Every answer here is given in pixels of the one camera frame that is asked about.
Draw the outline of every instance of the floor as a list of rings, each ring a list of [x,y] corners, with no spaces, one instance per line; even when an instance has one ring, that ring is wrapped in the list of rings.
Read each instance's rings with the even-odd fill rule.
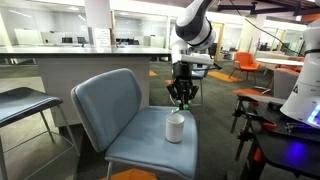
[[[222,62],[221,73],[229,74],[232,71],[230,62]],[[158,76],[150,77],[150,104],[171,105],[168,100],[165,80],[171,78],[171,64],[167,62],[151,63],[150,69]],[[257,72],[257,85],[265,85],[272,77],[272,72],[263,75],[263,67]],[[231,170],[239,175],[248,153],[250,142],[245,144],[238,162],[234,161],[239,140],[236,133],[230,134],[232,123],[232,112],[236,105],[234,89],[253,87],[252,80],[243,80],[239,83],[226,83],[216,78],[207,77],[203,80],[204,88],[204,113],[201,107],[191,107],[195,116],[199,132],[199,157],[197,165],[196,180],[224,179],[226,172]],[[36,66],[0,66],[0,92],[20,86],[31,87],[43,91],[41,78],[38,76]],[[199,93],[194,103],[199,102]],[[50,127],[58,132],[52,123],[50,112],[45,112],[51,122]],[[39,115],[34,115],[17,123],[0,129],[4,149],[18,144],[24,139],[31,137],[36,132],[43,131],[44,125]],[[244,121],[237,124],[236,132],[242,128]],[[81,157],[78,158],[73,149],[68,150],[64,156],[59,157],[50,166],[40,170],[29,179],[99,179],[106,174],[106,162],[103,160],[103,153],[96,153],[81,126],[72,127],[76,141],[81,149]],[[9,179],[25,179],[39,164],[47,162],[48,158],[57,152],[68,149],[61,138],[56,137],[53,144],[48,135],[42,135],[23,147],[16,148],[5,153]],[[125,167],[116,167],[115,172],[121,172]],[[291,180],[296,177],[287,171],[266,165],[261,179]]]

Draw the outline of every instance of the pillar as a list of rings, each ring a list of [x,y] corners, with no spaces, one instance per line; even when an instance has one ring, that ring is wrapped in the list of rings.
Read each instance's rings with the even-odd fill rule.
[[[263,29],[264,21],[267,15],[259,14],[254,17],[247,17],[247,19],[260,29]],[[258,48],[259,39],[261,37],[262,31],[255,28],[252,24],[244,21],[241,36],[240,36],[240,47],[239,51],[250,52],[254,54]]]
[[[109,0],[85,0],[85,11],[90,44],[110,46],[112,15]]]

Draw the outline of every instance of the cable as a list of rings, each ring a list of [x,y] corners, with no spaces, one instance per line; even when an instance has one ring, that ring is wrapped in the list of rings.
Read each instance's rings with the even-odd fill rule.
[[[239,14],[241,17],[244,17],[244,16],[242,16],[242,14],[239,12],[239,10],[237,10],[237,12],[238,12],[238,14]],[[294,50],[291,50],[291,49],[290,49],[287,45],[285,45],[279,38],[277,38],[276,36],[268,33],[267,31],[265,31],[265,30],[257,27],[257,26],[254,25],[252,22],[250,22],[246,17],[244,17],[244,19],[245,19],[249,24],[251,24],[253,27],[255,27],[255,28],[259,29],[260,31],[268,34],[269,36],[277,39],[277,40],[282,44],[282,46],[284,46],[285,48],[287,48],[289,51],[294,52],[294,53],[298,54],[299,56],[304,56],[303,54],[301,54],[301,53],[299,53],[299,52],[296,52],[296,51],[294,51]]]

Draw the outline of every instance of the ceiling light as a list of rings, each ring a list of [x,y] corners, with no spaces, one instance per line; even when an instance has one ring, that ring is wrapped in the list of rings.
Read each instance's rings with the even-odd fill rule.
[[[123,15],[123,16],[129,15],[128,13],[125,13],[125,12],[121,12],[121,13],[119,13],[119,14],[121,14],[121,15]]]
[[[21,15],[21,16],[25,16],[25,17],[31,17],[31,16],[29,16],[29,15],[26,15],[26,14],[23,14],[23,13],[20,13],[20,12],[17,12],[17,11],[14,11],[14,10],[9,10],[10,12],[12,12],[12,13],[16,13],[16,14],[19,14],[19,15]]]
[[[68,9],[70,9],[72,11],[79,11],[79,8],[74,7],[74,6],[70,6],[70,7],[68,7]]]
[[[87,21],[84,17],[82,17],[80,14],[78,15],[78,17],[80,18],[80,19],[82,19],[82,21]]]

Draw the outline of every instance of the grey stool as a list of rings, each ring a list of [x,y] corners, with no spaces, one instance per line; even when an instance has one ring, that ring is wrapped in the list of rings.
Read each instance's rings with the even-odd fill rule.
[[[80,156],[80,152],[76,146],[74,137],[73,137],[71,129],[67,123],[65,114],[60,107],[60,104],[62,102],[63,101],[60,98],[50,96],[48,94],[30,89],[27,87],[12,89],[12,90],[0,93],[0,127],[14,123],[18,120],[21,120],[21,119],[23,119],[27,116],[33,115],[35,113],[40,113],[41,117],[45,123],[45,126],[47,128],[47,131],[40,133],[40,134],[38,134],[38,135],[36,135],[36,136],[34,136],[24,142],[21,142],[20,144],[14,146],[14,147],[11,147],[5,151],[3,151],[1,136],[0,136],[0,151],[2,151],[3,153],[10,151],[10,150],[40,136],[46,132],[49,133],[51,140],[54,142],[52,133],[54,133],[54,134],[57,134],[57,133],[50,131],[47,120],[46,120],[42,111],[56,106],[60,110],[60,113],[63,117],[63,120],[65,122],[67,131],[70,135],[72,142],[70,142],[68,139],[64,138],[63,136],[61,136],[59,134],[57,134],[57,135],[63,137],[67,142],[69,142],[71,144],[70,149],[74,147],[77,155]],[[1,167],[2,179],[5,180],[5,179],[8,179],[8,177],[7,177],[7,171],[6,171],[3,153],[0,153],[0,167]]]

